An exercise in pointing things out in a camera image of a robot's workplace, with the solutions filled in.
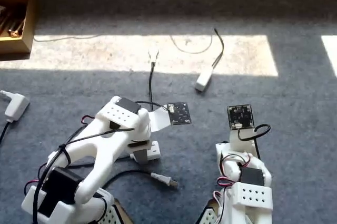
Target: circuit board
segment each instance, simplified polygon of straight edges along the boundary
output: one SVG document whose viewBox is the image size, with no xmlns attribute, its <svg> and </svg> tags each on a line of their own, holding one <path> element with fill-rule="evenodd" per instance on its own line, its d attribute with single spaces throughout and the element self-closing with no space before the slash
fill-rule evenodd
<svg viewBox="0 0 337 224">
<path fill-rule="evenodd" d="M 187 103 L 170 103 L 167 104 L 167 109 L 171 125 L 192 124 L 189 106 Z"/>
<path fill-rule="evenodd" d="M 227 106 L 230 130 L 254 128 L 253 113 L 250 104 Z"/>
</svg>

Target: white plug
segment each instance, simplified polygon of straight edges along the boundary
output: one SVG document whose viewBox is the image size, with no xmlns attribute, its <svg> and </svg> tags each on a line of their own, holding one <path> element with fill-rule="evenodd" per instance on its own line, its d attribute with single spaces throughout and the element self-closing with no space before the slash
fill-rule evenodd
<svg viewBox="0 0 337 224">
<path fill-rule="evenodd" d="M 174 181 L 171 177 L 167 177 L 167 176 L 163 176 L 163 175 L 159 175 L 156 173 L 151 173 L 151 177 L 158 180 L 159 182 L 162 182 L 164 184 L 166 184 L 167 186 L 171 186 L 171 187 L 178 187 L 178 182 Z"/>
<path fill-rule="evenodd" d="M 6 120 L 10 123 L 21 118 L 22 114 L 29 105 L 29 99 L 18 93 L 0 91 L 0 94 L 10 98 L 11 101 L 5 111 Z"/>
<path fill-rule="evenodd" d="M 195 83 L 195 89 L 203 92 L 207 87 L 213 73 L 213 67 L 209 66 L 199 75 Z"/>
</svg>

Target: white plastic bracket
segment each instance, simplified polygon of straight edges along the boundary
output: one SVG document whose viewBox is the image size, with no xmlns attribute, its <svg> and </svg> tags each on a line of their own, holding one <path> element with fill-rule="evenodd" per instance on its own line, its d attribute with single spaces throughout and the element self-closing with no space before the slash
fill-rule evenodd
<svg viewBox="0 0 337 224">
<path fill-rule="evenodd" d="M 233 205 L 273 210 L 272 189 L 265 186 L 237 182 L 232 187 Z"/>
<path fill-rule="evenodd" d="M 203 217 L 200 219 L 199 224 L 215 224 L 217 215 L 212 208 L 207 208 L 204 211 Z"/>
<path fill-rule="evenodd" d="M 161 157 L 159 144 L 157 141 L 153 141 L 151 148 L 147 150 L 147 159 L 149 161 L 159 159 Z M 135 159 L 135 156 L 131 153 L 130 158 Z"/>
</svg>

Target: black cable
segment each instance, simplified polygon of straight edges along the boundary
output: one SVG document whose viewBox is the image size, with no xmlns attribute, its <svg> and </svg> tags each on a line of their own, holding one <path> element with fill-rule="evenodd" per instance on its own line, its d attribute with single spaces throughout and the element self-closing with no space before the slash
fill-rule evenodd
<svg viewBox="0 0 337 224">
<path fill-rule="evenodd" d="M 38 183 L 38 181 L 29 181 L 25 184 L 25 187 L 23 189 L 23 193 L 27 195 L 27 186 L 29 186 L 31 183 Z"/>
<path fill-rule="evenodd" d="M 10 125 L 10 122 L 7 122 L 5 124 L 5 127 L 2 130 L 2 133 L 1 133 L 1 136 L 0 136 L 0 144 L 1 144 L 1 142 L 2 142 L 2 140 L 4 138 L 4 136 L 5 136 L 5 133 L 6 133 L 7 129 L 8 129 L 8 127 L 9 127 L 9 125 Z"/>
<path fill-rule="evenodd" d="M 124 170 L 120 173 L 117 173 L 116 175 L 114 175 L 113 177 L 111 177 L 103 186 L 102 188 L 105 190 L 106 188 L 108 188 L 108 186 L 114 182 L 116 179 L 124 176 L 124 175 L 127 175 L 127 174 L 130 174 L 130 173 L 141 173 L 141 174 L 146 174 L 146 175 L 149 175 L 151 176 L 151 172 L 149 171 L 146 171 L 146 170 Z"/>
<path fill-rule="evenodd" d="M 102 216 L 97 220 L 97 223 L 99 223 L 104 218 L 104 216 L 106 215 L 106 212 L 107 212 L 107 202 L 106 202 L 106 200 L 103 197 L 101 197 L 100 199 L 102 199 L 103 202 L 104 202 L 104 211 L 103 211 Z"/>
<path fill-rule="evenodd" d="M 151 62 L 151 71 L 150 71 L 150 77 L 148 78 L 148 97 L 150 100 L 150 107 L 151 107 L 151 112 L 153 112 L 153 97 L 152 97 L 152 76 L 153 76 L 153 71 L 156 63 Z"/>
<path fill-rule="evenodd" d="M 219 37 L 219 40 L 220 40 L 221 46 L 222 46 L 222 49 L 221 49 L 220 54 L 217 56 L 217 58 L 215 59 L 215 61 L 214 61 L 213 64 L 212 64 L 212 67 L 215 69 L 215 67 L 217 66 L 217 64 L 219 63 L 219 61 L 220 61 L 221 58 L 222 58 L 222 55 L 223 55 L 223 51 L 224 51 L 224 47 L 225 47 L 225 46 L 224 46 L 224 44 L 223 44 L 223 40 L 222 40 L 220 34 L 217 32 L 217 29 L 214 28 L 214 31 L 215 31 L 215 33 L 217 34 L 217 36 Z"/>
<path fill-rule="evenodd" d="M 82 126 L 79 129 L 77 129 L 65 142 L 65 144 L 68 144 L 74 137 L 76 137 L 86 126 Z M 51 161 L 49 162 L 49 164 L 46 166 L 45 170 L 42 173 L 41 179 L 39 179 L 36 189 L 35 189 L 35 193 L 34 193 L 34 198 L 33 198 L 33 224 L 37 224 L 37 211 L 38 211 L 38 206 L 37 206 L 37 202 L 38 202 L 38 194 L 42 188 L 43 182 L 47 177 L 47 174 L 49 172 L 49 170 L 51 169 L 52 165 L 54 164 L 54 162 L 57 160 L 58 157 L 60 157 L 60 155 L 63 153 L 62 149 L 59 148 L 59 150 L 57 151 L 57 153 L 54 155 L 54 157 L 51 159 Z"/>
<path fill-rule="evenodd" d="M 167 110 L 167 108 L 161 104 L 158 104 L 156 102 L 149 102 L 149 101 L 136 101 L 135 103 L 137 104 L 152 104 L 152 105 L 155 105 L 155 106 L 158 106 L 158 107 L 162 107 L 164 108 L 165 110 Z"/>
<path fill-rule="evenodd" d="M 256 139 L 254 139 L 254 144 L 255 144 L 257 158 L 261 159 L 259 147 L 257 146 L 257 140 Z"/>
<path fill-rule="evenodd" d="M 217 223 L 220 223 L 223 217 L 223 213 L 225 211 L 225 193 L 226 193 L 226 188 L 223 188 L 223 200 L 222 200 L 222 211 L 221 211 L 221 215 L 220 215 L 220 219 Z"/>
<path fill-rule="evenodd" d="M 172 35 L 170 35 L 170 38 L 171 38 L 171 41 L 173 42 L 173 45 L 174 45 L 179 51 L 181 51 L 181 52 L 183 52 L 183 53 L 187 53 L 187 54 L 202 54 L 202 53 L 206 52 L 206 51 L 211 47 L 212 42 L 213 42 L 213 36 L 210 35 L 210 37 L 211 37 L 210 43 L 209 43 L 209 45 L 208 45 L 205 49 L 203 49 L 203 50 L 201 50 L 201 51 L 197 51 L 197 52 L 189 52 L 189 51 L 186 51 L 186 50 L 181 49 L 181 48 L 176 44 L 176 42 L 175 42 L 175 40 L 173 39 Z"/>
<path fill-rule="evenodd" d="M 38 172 L 37 172 L 37 178 L 40 180 L 41 179 L 41 176 L 40 176 L 40 173 L 41 173 L 41 170 L 44 166 L 46 166 L 47 163 L 45 162 L 44 164 L 42 164 L 39 169 L 38 169 Z"/>
<path fill-rule="evenodd" d="M 77 129 L 68 139 L 67 141 L 60 145 L 59 149 L 58 149 L 58 152 L 54 155 L 54 157 L 51 159 L 51 161 L 49 162 L 49 164 L 46 166 L 45 170 L 43 171 L 42 173 L 42 176 L 41 176 L 41 179 L 39 180 L 37 186 L 36 186 L 36 190 L 35 190 L 35 193 L 34 193 L 34 199 L 33 199 L 33 224 L 37 224 L 37 200 L 38 200 L 38 193 L 39 191 L 41 190 L 42 188 L 42 184 L 43 184 L 43 181 L 46 179 L 46 176 L 49 172 L 49 170 L 51 169 L 52 165 L 54 164 L 54 162 L 57 160 L 58 157 L 60 157 L 60 155 L 62 153 L 64 153 L 65 151 L 65 147 L 69 144 L 72 144 L 74 142 L 78 142 L 78 141 L 83 141 L 83 140 L 86 140 L 86 139 L 90 139 L 90 138 L 93 138 L 93 137 L 97 137 L 97 136 L 101 136 L 101 135 L 105 135 L 105 134 L 109 134 L 109 133 L 114 133 L 114 132 L 126 132 L 126 131 L 132 131 L 134 130 L 134 128 L 127 128 L 127 129 L 117 129 L 117 130 L 110 130 L 110 131 L 106 131 L 106 132 L 103 132 L 103 133 L 98 133 L 98 134 L 95 134 L 95 135 L 90 135 L 90 136 L 87 136 L 87 137 L 83 137 L 83 138 L 80 138 L 80 139 L 76 139 L 74 141 L 71 141 L 73 138 L 75 138 L 79 132 L 81 132 L 84 128 L 86 127 L 86 125 L 80 127 L 79 129 Z"/>
<path fill-rule="evenodd" d="M 239 157 L 243 161 L 243 165 L 245 165 L 247 163 L 246 160 L 244 160 L 243 157 L 240 156 L 240 155 L 238 155 L 238 154 L 232 153 L 232 154 L 228 154 L 228 155 L 225 155 L 225 156 L 222 156 L 222 154 L 221 154 L 220 162 L 219 162 L 219 168 L 220 168 L 220 171 L 221 171 L 221 173 L 222 173 L 223 176 L 225 176 L 225 172 L 222 169 L 222 165 L 221 164 L 222 164 L 223 160 L 225 160 L 227 157 L 230 157 L 232 155 L 236 156 L 236 157 Z"/>
<path fill-rule="evenodd" d="M 120 160 L 124 160 L 124 159 L 130 159 L 130 156 L 127 155 L 125 157 L 119 157 L 116 159 L 116 161 L 120 161 Z M 67 166 L 67 169 L 70 169 L 70 170 L 76 170 L 76 169 L 80 169 L 80 168 L 89 168 L 89 167 L 92 167 L 95 165 L 95 162 L 87 162 L 87 163 L 79 163 L 79 164 L 72 164 L 72 165 L 69 165 Z"/>
<path fill-rule="evenodd" d="M 109 130 L 109 131 L 106 131 L 106 132 L 103 132 L 103 133 L 98 133 L 98 134 L 86 136 L 86 137 L 83 137 L 83 138 L 79 138 L 79 139 L 76 139 L 74 141 L 62 144 L 62 145 L 67 146 L 67 145 L 72 144 L 74 142 L 83 141 L 83 140 L 94 138 L 94 137 L 97 137 L 97 136 L 102 136 L 102 135 L 106 135 L 106 134 L 110 134 L 110 133 L 116 133 L 116 132 L 128 132 L 128 131 L 133 131 L 133 130 L 135 130 L 135 129 L 134 128 L 113 129 L 113 130 Z"/>
<path fill-rule="evenodd" d="M 261 133 L 255 134 L 255 135 L 253 135 L 253 136 L 251 136 L 251 137 L 247 137 L 247 138 L 241 138 L 241 137 L 240 137 L 240 129 L 238 129 L 238 130 L 237 130 L 237 137 L 238 137 L 238 139 L 241 140 L 241 141 L 251 141 L 251 140 L 254 140 L 254 139 L 257 139 L 257 138 L 260 138 L 260 137 L 266 135 L 266 134 L 270 131 L 271 126 L 268 125 L 268 124 L 261 124 L 261 125 L 258 125 L 256 128 L 254 128 L 254 132 L 256 132 L 256 131 L 257 131 L 258 129 L 260 129 L 260 128 L 266 128 L 266 130 L 264 130 L 264 131 L 261 132 Z"/>
</svg>

